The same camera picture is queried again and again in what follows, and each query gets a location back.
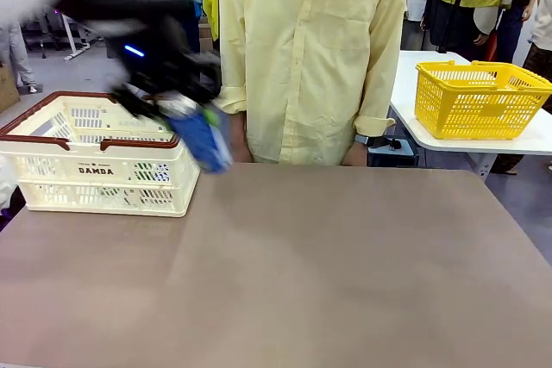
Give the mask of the person's right hand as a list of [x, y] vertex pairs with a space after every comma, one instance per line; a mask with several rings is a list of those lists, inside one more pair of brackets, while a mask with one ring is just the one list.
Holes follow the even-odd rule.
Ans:
[[253, 163], [254, 158], [246, 143], [232, 146], [232, 157], [236, 163]]

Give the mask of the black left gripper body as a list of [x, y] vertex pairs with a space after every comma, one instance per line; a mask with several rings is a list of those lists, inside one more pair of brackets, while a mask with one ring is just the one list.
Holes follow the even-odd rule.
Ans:
[[155, 82], [165, 91], [188, 97], [194, 83], [218, 84], [220, 59], [211, 52], [195, 53], [185, 30], [173, 17], [156, 18], [138, 30], [108, 36], [107, 45], [122, 63], [131, 84]]

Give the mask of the person's left hand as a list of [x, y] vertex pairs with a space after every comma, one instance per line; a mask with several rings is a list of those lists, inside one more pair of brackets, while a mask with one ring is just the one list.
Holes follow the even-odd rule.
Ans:
[[342, 164], [345, 166], [367, 166], [367, 148], [365, 145], [355, 142], [346, 152]]

